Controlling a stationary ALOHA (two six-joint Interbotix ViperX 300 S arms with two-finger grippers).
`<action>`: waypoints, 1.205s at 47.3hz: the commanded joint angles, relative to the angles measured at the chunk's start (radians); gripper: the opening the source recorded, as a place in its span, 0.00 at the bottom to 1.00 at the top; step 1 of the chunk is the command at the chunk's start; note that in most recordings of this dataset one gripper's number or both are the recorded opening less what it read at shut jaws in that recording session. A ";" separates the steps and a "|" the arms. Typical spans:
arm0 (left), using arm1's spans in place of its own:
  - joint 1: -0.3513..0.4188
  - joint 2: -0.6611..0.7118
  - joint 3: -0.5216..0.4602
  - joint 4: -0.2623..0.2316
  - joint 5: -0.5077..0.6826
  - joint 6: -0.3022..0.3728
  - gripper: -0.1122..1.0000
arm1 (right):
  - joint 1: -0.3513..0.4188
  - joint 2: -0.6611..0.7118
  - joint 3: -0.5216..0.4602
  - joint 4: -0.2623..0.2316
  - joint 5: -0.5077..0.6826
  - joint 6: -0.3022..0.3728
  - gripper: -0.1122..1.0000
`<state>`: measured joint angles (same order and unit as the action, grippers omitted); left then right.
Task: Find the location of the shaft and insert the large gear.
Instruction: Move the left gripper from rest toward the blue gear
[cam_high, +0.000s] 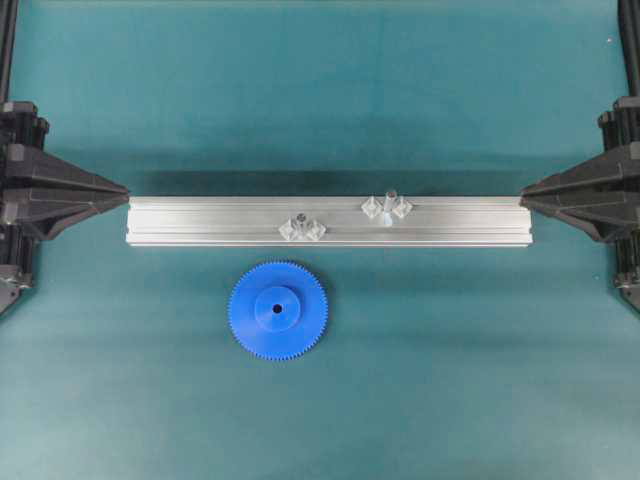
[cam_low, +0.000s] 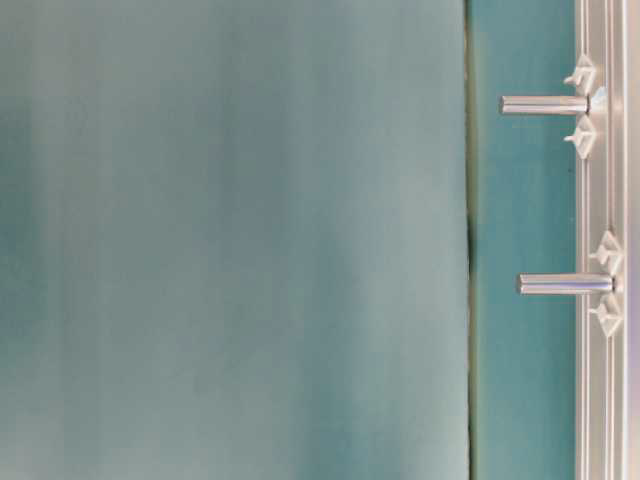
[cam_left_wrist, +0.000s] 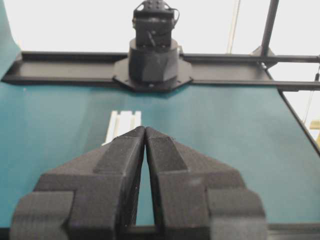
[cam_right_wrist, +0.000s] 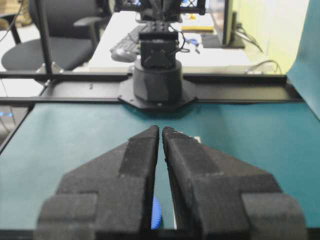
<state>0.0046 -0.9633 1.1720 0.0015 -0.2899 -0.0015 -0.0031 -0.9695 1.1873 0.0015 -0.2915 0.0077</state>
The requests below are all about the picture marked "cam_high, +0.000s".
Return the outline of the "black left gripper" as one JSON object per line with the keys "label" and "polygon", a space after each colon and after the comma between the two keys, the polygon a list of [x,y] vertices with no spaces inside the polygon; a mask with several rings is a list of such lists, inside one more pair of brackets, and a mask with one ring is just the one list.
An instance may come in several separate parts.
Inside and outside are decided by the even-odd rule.
{"label": "black left gripper", "polygon": [[[56,238],[129,201],[126,187],[40,150],[48,132],[33,103],[1,104],[1,286],[9,289],[33,286],[34,238]],[[9,192],[23,187],[95,192]]]}

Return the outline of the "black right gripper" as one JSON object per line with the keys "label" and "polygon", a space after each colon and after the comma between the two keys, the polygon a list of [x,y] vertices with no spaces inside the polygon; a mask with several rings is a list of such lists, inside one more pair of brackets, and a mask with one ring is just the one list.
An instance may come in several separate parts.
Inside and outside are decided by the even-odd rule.
{"label": "black right gripper", "polygon": [[620,97],[598,118],[604,153],[544,178],[522,191],[520,204],[559,220],[601,243],[615,241],[614,286],[629,305],[639,304],[638,194],[567,193],[638,177],[638,97]]}

